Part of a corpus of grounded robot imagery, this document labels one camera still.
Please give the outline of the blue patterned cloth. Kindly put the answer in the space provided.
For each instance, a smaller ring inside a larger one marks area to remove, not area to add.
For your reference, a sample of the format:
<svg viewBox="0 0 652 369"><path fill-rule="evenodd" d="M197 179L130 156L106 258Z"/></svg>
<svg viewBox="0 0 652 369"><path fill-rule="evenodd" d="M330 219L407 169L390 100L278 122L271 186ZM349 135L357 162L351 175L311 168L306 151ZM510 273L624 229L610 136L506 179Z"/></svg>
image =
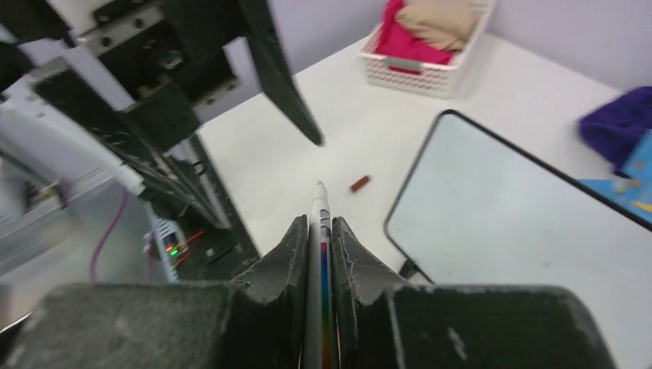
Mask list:
<svg viewBox="0 0 652 369"><path fill-rule="evenodd" d="M580 183L651 223L651 142L641 142L624 168L630 179L580 179Z"/></svg>

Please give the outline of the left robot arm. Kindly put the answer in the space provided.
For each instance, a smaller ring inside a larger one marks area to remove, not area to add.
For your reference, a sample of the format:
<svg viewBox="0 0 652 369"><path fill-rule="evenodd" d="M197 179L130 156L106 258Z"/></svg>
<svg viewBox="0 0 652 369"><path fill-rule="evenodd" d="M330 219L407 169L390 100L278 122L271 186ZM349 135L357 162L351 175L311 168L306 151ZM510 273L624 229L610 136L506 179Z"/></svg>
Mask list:
<svg viewBox="0 0 652 369"><path fill-rule="evenodd" d="M323 145L266 1L3 1L1 110L100 161L163 217L226 228L236 217L198 129L238 83L225 47L240 38L267 98Z"/></svg>

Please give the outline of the white plastic basket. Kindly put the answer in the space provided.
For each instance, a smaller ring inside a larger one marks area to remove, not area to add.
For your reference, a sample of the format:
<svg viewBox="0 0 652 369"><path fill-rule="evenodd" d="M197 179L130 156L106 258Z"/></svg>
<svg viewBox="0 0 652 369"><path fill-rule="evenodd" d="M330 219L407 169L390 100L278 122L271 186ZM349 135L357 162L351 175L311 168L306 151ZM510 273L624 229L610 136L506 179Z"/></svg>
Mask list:
<svg viewBox="0 0 652 369"><path fill-rule="evenodd" d="M460 52L447 52L447 62L444 64L431 63L430 52L413 58L377 53L385 29L384 24L379 23L364 41L359 53L367 83L435 98L452 98L479 59L481 43L496 4L496 1L471 2L471 8L480 12L479 25L471 34L469 46Z"/></svg>

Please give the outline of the whiteboard with black frame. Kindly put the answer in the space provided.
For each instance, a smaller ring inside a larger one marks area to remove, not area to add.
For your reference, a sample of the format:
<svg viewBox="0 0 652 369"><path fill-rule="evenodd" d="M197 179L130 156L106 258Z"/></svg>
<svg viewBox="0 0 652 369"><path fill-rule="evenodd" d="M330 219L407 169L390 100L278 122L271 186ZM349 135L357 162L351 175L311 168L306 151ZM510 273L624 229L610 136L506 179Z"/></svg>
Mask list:
<svg viewBox="0 0 652 369"><path fill-rule="evenodd" d="M434 120L384 230L431 281L548 284L619 368L651 366L651 226L458 111Z"/></svg>

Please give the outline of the purple cloth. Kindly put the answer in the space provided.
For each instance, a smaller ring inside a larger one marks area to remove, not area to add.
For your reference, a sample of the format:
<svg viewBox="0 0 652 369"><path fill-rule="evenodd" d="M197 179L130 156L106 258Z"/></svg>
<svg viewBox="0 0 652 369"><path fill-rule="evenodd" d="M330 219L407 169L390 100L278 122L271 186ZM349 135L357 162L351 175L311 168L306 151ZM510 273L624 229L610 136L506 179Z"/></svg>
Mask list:
<svg viewBox="0 0 652 369"><path fill-rule="evenodd" d="M584 143L625 176L623 166L651 130L651 87L634 88L584 116L578 133Z"/></svg>

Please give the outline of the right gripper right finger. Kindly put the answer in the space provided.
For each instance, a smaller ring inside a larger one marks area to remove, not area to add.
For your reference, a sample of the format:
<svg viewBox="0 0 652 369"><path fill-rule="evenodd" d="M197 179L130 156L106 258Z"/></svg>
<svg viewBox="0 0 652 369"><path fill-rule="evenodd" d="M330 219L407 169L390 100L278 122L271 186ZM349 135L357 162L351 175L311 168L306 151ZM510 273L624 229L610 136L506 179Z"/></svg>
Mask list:
<svg viewBox="0 0 652 369"><path fill-rule="evenodd" d="M343 368L612 368L590 312L545 285L412 284L342 217L331 277Z"/></svg>

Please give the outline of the brown marker cap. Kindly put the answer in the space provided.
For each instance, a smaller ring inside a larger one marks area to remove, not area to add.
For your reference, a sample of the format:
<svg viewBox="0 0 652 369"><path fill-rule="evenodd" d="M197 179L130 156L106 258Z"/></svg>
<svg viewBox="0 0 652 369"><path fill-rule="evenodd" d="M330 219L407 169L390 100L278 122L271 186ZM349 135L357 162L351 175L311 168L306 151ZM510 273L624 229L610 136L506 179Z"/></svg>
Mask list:
<svg viewBox="0 0 652 369"><path fill-rule="evenodd" d="M370 175L365 175L360 177L358 180L356 180L355 183L353 183L349 187L349 191L351 193L357 193L360 191L364 186L366 186L369 182L371 181L371 176Z"/></svg>

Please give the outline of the beige folded cloth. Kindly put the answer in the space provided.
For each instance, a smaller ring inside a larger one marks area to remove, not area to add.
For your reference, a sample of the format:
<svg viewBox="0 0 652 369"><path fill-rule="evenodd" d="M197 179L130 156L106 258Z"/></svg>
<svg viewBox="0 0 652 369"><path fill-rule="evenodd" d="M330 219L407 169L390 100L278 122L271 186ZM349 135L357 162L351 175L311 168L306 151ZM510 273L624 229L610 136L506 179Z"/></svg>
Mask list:
<svg viewBox="0 0 652 369"><path fill-rule="evenodd" d="M408 1L394 20L415 38L433 48L458 52L464 49L481 20L471 1Z"/></svg>

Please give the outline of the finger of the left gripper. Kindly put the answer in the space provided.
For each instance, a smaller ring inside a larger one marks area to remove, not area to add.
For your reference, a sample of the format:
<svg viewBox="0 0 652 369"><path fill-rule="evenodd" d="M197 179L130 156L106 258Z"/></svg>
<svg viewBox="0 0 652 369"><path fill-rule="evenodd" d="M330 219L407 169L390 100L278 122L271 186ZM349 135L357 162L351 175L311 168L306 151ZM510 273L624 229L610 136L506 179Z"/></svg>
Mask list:
<svg viewBox="0 0 652 369"><path fill-rule="evenodd" d="M96 138L141 175L149 191L178 207L192 208L216 228L226 228L228 222L201 186L199 174L188 160L170 153L190 136L187 129L144 127L133 121L96 123Z"/></svg>
<svg viewBox="0 0 652 369"><path fill-rule="evenodd" d="M243 0L238 7L262 92L303 136L324 145L321 129L294 83L268 2Z"/></svg>

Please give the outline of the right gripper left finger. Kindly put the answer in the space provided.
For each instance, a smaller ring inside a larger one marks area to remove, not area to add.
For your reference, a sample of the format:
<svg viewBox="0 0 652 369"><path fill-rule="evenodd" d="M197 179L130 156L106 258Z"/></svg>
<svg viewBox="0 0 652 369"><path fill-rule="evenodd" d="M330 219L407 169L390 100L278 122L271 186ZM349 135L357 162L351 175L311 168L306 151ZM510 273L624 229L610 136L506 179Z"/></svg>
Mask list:
<svg viewBox="0 0 652 369"><path fill-rule="evenodd" d="M3 368L297 368L308 220L230 281L64 284L1 332Z"/></svg>

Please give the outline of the marker pen white barrel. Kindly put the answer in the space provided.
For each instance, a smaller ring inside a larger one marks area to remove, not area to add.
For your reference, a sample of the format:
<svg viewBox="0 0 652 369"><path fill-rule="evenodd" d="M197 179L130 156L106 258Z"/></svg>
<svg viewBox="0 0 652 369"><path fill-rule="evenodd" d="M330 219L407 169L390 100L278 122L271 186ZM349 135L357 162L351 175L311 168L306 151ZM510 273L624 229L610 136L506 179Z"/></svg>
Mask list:
<svg viewBox="0 0 652 369"><path fill-rule="evenodd" d="M331 286L332 221L328 191L314 188L308 222L307 285L302 368L338 368L339 348Z"/></svg>

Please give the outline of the pink cloth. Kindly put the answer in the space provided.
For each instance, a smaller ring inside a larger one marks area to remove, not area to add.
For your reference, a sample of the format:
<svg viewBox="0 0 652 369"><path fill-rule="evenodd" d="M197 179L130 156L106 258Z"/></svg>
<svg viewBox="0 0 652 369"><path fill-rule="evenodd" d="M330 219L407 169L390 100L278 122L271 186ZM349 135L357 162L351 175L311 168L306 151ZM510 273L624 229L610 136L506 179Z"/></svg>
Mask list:
<svg viewBox="0 0 652 369"><path fill-rule="evenodd" d="M390 0L386 3L381 19L378 45L374 52L393 58L448 65L454 57L454 52L428 45L394 20L403 7L404 2L401 0Z"/></svg>

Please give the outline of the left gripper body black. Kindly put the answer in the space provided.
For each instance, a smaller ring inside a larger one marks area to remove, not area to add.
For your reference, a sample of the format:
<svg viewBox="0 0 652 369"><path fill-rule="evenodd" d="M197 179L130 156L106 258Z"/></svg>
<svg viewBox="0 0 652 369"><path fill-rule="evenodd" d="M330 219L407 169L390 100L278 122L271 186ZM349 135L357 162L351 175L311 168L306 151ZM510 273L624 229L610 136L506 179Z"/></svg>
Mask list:
<svg viewBox="0 0 652 369"><path fill-rule="evenodd" d="M111 1L85 46L131 96L113 109L71 66L35 92L116 153L163 153L199 128L193 107L235 76L224 46L244 27L236 1Z"/></svg>

